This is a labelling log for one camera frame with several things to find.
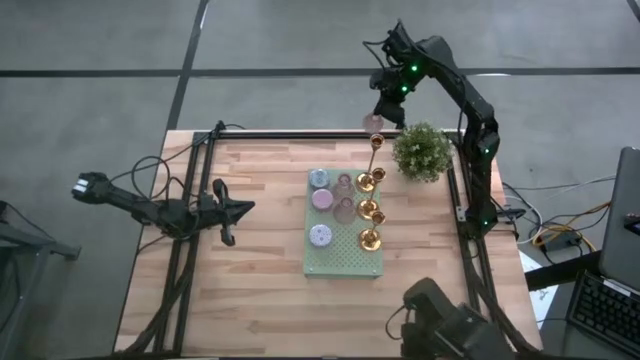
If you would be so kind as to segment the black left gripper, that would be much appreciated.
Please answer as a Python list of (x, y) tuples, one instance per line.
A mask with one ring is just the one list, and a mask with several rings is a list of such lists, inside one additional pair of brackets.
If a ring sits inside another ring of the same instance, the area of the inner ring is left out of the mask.
[(213, 194), (202, 193), (199, 197), (199, 211), (204, 221), (203, 227), (221, 226), (221, 241), (229, 247), (235, 245), (235, 237), (230, 225), (240, 219), (254, 207), (253, 201), (233, 200), (229, 197), (228, 187), (220, 178), (212, 183)]

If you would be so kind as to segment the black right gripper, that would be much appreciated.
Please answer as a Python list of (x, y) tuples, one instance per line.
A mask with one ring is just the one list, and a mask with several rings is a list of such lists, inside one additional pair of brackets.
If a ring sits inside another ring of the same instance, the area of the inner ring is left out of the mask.
[[(402, 103), (411, 91), (411, 86), (405, 82), (401, 72), (397, 69), (376, 70), (370, 76), (369, 87), (373, 90), (378, 90), (382, 98), (376, 103), (373, 114), (384, 118), (388, 117), (386, 101)], [(397, 129), (406, 127), (405, 109), (401, 104), (391, 105), (389, 120), (396, 125)]]

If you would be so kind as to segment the tall gold candlestick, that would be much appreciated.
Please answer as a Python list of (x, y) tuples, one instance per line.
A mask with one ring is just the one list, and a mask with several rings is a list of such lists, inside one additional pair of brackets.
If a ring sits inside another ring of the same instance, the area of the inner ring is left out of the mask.
[(376, 153), (385, 143), (385, 138), (380, 133), (375, 133), (369, 138), (369, 141), (370, 141), (372, 152), (371, 152), (368, 168), (365, 172), (360, 173), (355, 180), (355, 185), (357, 189), (363, 193), (370, 193), (373, 191), (374, 184), (375, 184), (374, 177), (372, 175), (373, 163), (374, 163)]

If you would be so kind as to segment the pink mosaic tealight holder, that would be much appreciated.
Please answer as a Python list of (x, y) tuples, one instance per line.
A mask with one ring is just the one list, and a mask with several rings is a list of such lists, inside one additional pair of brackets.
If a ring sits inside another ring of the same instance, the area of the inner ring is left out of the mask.
[(332, 209), (334, 203), (333, 193), (328, 189), (317, 189), (311, 194), (311, 204), (313, 208), (320, 212)]

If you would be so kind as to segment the white dotted tealight holder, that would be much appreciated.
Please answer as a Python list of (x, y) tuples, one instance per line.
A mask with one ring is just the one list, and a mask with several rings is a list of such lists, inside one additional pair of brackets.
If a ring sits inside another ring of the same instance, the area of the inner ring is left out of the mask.
[(326, 247), (332, 239), (332, 230), (325, 224), (316, 224), (309, 230), (309, 242), (315, 247)]

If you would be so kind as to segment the blue mosaic tealight holder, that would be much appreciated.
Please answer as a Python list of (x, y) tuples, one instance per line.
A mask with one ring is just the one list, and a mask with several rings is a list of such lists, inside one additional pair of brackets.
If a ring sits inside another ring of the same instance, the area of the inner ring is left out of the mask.
[(330, 175), (322, 168), (315, 168), (309, 172), (309, 184), (313, 189), (323, 189), (330, 185)]

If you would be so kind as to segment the medium gold candlestick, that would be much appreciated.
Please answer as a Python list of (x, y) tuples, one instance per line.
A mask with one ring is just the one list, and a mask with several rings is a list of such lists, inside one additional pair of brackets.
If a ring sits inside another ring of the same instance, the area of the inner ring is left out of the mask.
[(372, 171), (374, 177), (374, 188), (370, 193), (366, 193), (366, 197), (358, 203), (357, 213), (363, 219), (370, 219), (371, 214), (379, 209), (379, 204), (374, 199), (378, 185), (385, 179), (386, 171), (381, 168), (374, 168)]

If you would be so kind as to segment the short gold candlestick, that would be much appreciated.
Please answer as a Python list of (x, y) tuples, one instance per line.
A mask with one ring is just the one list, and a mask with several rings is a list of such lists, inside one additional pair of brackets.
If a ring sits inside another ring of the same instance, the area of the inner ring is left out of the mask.
[(363, 250), (374, 252), (380, 249), (382, 241), (378, 227), (385, 221), (386, 216), (383, 212), (375, 211), (371, 214), (371, 226), (359, 233), (359, 244)]

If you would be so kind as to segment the potted green plant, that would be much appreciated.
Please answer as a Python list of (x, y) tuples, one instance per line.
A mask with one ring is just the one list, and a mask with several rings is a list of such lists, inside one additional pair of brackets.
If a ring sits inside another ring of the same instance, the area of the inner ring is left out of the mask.
[(452, 166), (449, 139), (425, 122), (402, 130), (393, 142), (392, 157), (399, 172), (414, 182), (434, 183)]

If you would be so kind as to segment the green perforated metal shelf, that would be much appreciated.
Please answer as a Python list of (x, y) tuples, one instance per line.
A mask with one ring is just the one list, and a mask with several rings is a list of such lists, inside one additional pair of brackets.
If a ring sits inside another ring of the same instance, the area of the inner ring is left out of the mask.
[[(356, 209), (356, 218), (353, 223), (343, 225), (338, 223), (333, 215), (334, 207), (341, 198), (336, 199), (334, 197), (333, 207), (329, 211), (320, 212), (313, 208), (311, 194), (317, 189), (313, 189), (309, 184), (308, 176), (312, 169), (307, 171), (305, 230), (303, 236), (304, 274), (307, 277), (317, 278), (376, 278), (382, 276), (384, 274), (383, 251), (381, 249), (374, 252), (365, 251), (359, 244), (359, 233), (371, 226), (369, 219), (363, 219), (357, 213), (358, 203), (366, 197), (366, 193), (361, 193), (355, 185), (357, 176), (362, 172), (358, 169), (322, 168), (330, 175), (330, 185), (323, 189), (328, 189), (332, 193), (339, 174), (348, 173), (353, 179), (355, 194), (352, 199)], [(380, 201), (379, 190), (376, 191), (374, 199), (377, 203)], [(309, 230), (316, 224), (325, 224), (332, 230), (333, 239), (326, 247), (315, 247), (309, 242)]]

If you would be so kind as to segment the grey metal stand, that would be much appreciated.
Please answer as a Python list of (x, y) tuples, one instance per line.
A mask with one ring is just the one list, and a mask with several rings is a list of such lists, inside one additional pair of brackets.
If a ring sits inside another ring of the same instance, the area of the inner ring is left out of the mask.
[[(11, 225), (11, 209), (38, 234)], [(57, 241), (28, 220), (13, 205), (0, 200), (0, 360), (10, 360), (25, 322), (30, 297), (41, 278), (48, 257), (57, 254), (75, 261), (80, 247)]]

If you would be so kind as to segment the black bulky device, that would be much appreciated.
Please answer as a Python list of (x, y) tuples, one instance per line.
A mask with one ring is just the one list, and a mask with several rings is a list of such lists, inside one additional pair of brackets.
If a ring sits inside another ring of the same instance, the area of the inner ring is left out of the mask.
[(403, 308), (414, 315), (401, 325), (404, 359), (516, 360), (496, 326), (466, 304), (454, 305), (431, 278), (406, 290)]

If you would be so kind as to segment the black desk beam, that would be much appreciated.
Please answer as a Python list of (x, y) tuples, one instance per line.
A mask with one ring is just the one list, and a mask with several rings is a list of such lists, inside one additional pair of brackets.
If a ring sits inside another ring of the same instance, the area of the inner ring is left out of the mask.
[(528, 271), (525, 273), (528, 289), (537, 291), (549, 286), (573, 282), (585, 271), (598, 275), (600, 273), (600, 255), (601, 252), (596, 251), (561, 263)]

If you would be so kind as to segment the white paper sheet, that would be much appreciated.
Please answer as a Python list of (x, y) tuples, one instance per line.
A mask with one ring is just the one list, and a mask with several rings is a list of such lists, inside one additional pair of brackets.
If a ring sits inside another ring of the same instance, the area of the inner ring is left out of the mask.
[[(542, 266), (538, 262), (536, 262), (534, 259), (526, 255), (522, 251), (519, 252), (519, 256), (524, 272), (542, 268)], [(542, 325), (544, 324), (557, 289), (558, 285), (553, 285), (540, 290), (529, 291), (529, 296), (533, 306), (538, 329), (541, 329)]]

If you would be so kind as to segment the black aluminium frame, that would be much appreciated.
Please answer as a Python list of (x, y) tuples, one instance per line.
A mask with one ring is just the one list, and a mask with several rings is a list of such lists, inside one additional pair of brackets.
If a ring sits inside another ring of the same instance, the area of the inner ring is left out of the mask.
[[(451, 300), (467, 298), (457, 211), (466, 203), (467, 171), (432, 184), (412, 183), (397, 171), (391, 149), (373, 153), (357, 130), (228, 130), (212, 149), (188, 152), (192, 131), (171, 131), (163, 145), (170, 169), (198, 179), (208, 165), (233, 197), (254, 208), (224, 246), (217, 230), (196, 249), (172, 245), (148, 229), (136, 258), (117, 332), (115, 355), (130, 360), (130, 345), (159, 308), (163, 290), (184, 262), (195, 268), (190, 294), (174, 306), (163, 333), (145, 358), (197, 356), (387, 358), (399, 353), (396, 309), (404, 291), (423, 277), (435, 279)], [(307, 173), (315, 167), (363, 171), (380, 166), (387, 176), (381, 204), (384, 272), (371, 278), (307, 277), (303, 271)]]

